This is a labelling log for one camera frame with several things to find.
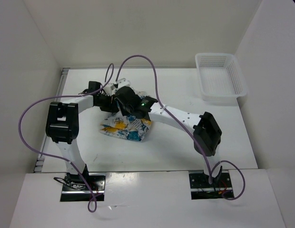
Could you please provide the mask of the white plastic basket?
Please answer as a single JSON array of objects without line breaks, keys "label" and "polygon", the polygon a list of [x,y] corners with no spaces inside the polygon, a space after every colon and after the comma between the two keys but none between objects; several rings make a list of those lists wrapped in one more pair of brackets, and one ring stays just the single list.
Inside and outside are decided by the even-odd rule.
[{"label": "white plastic basket", "polygon": [[204,100],[219,101],[246,96],[245,78],[234,55],[198,53],[195,62]]}]

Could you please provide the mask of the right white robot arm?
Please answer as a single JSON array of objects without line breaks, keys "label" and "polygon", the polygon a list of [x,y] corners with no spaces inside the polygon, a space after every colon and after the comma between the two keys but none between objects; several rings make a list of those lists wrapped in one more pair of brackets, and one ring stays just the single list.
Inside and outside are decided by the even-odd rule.
[{"label": "right white robot arm", "polygon": [[186,132],[193,140],[194,149],[205,160],[205,184],[214,187],[220,182],[220,174],[215,171],[215,161],[218,159],[212,160],[212,157],[215,157],[221,143],[222,131],[211,113],[193,114],[164,105],[159,98],[141,98],[129,86],[118,89],[114,99],[123,114],[127,113],[138,119],[146,118]]}]

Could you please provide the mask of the patterned white yellow teal shorts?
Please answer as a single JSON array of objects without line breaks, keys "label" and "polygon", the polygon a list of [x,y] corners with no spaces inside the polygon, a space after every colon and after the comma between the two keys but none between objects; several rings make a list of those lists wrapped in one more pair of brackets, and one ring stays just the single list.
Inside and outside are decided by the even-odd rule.
[{"label": "patterned white yellow teal shorts", "polygon": [[[145,95],[134,91],[141,98]],[[108,113],[107,117],[100,122],[100,133],[129,141],[141,142],[150,130],[150,119],[137,119],[134,116],[123,116],[119,110],[117,113]]]}]

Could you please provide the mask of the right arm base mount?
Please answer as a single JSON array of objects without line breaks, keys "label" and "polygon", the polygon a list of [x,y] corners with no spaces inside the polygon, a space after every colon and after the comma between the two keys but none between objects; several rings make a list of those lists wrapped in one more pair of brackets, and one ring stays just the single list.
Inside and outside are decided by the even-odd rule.
[{"label": "right arm base mount", "polygon": [[218,181],[208,182],[208,176],[202,171],[189,172],[189,183],[192,200],[234,198],[232,183],[228,171],[224,171]]}]

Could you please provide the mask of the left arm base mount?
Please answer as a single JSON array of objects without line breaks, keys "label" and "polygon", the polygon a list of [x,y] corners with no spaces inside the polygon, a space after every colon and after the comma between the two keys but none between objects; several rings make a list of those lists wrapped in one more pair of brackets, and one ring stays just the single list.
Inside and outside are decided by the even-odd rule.
[{"label": "left arm base mount", "polygon": [[[84,183],[68,182],[67,176],[64,178],[55,177],[54,180],[62,184],[60,202],[90,201],[92,195]],[[104,201],[105,197],[105,173],[90,173],[87,180],[97,201]]]}]

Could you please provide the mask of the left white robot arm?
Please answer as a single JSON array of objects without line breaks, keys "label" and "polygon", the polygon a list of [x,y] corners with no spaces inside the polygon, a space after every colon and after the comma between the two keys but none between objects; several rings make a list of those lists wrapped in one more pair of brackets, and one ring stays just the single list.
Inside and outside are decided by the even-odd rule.
[{"label": "left white robot arm", "polygon": [[46,135],[59,148],[67,173],[62,184],[73,189],[84,190],[90,185],[87,165],[83,161],[77,143],[79,134],[79,114],[94,106],[104,112],[117,112],[113,95],[118,84],[110,83],[102,87],[100,82],[90,81],[88,88],[69,100],[52,102],[46,122]]}]

